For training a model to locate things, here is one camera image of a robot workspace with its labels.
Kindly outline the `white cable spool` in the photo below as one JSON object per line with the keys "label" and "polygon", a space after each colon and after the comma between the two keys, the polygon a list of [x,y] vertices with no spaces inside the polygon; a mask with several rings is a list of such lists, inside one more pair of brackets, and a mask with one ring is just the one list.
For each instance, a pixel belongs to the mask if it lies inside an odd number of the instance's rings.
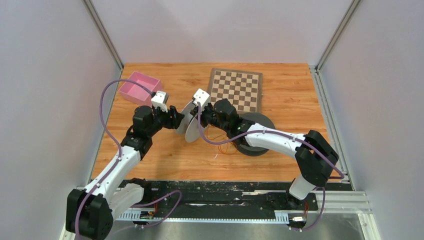
{"label": "white cable spool", "polygon": [[189,102],[180,111],[184,118],[179,127],[175,130],[176,134],[184,135],[184,139],[187,143],[192,143],[200,137],[197,115],[191,114],[191,111],[195,109],[197,109],[197,106],[193,102]]}

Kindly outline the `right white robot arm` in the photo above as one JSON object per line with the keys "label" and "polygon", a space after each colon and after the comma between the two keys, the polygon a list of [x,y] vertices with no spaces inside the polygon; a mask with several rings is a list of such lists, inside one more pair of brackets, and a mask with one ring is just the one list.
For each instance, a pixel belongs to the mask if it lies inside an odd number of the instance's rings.
{"label": "right white robot arm", "polygon": [[325,187],[332,172],[337,172],[340,179],[344,178],[336,166],[338,153],[316,130],[300,134],[266,127],[239,116],[227,99],[219,100],[215,105],[197,99],[193,103],[197,107],[198,127],[217,127],[226,133],[227,142],[238,147],[263,148],[296,160],[300,175],[293,180],[285,195],[286,204],[292,209],[301,207],[309,192]]}

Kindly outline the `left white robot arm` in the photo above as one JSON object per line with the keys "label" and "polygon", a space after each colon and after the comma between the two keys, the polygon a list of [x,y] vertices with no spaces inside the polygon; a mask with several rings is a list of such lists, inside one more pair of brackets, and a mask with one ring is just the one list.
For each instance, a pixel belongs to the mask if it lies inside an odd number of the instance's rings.
{"label": "left white robot arm", "polygon": [[73,189],[67,196],[65,229],[91,240],[104,240],[114,221],[135,204],[147,207],[153,193],[138,181],[117,190],[124,177],[147,154],[153,145],[153,136],[163,128],[176,130],[184,114],[172,105],[160,107],[139,106],[132,117],[132,125],[118,143],[118,150],[103,171],[83,189]]}

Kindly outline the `black cable spool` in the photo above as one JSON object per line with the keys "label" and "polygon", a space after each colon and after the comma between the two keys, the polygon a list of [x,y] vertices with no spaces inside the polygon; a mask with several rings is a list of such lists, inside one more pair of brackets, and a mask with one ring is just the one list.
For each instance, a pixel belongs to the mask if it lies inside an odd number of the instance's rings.
{"label": "black cable spool", "polygon": [[265,130],[274,130],[275,125],[270,118],[262,113],[248,112],[240,116],[243,120],[253,121],[252,129],[248,128],[249,133],[245,135],[246,143],[239,144],[237,150],[248,157],[258,157],[264,155],[269,150],[269,140],[266,140]]}

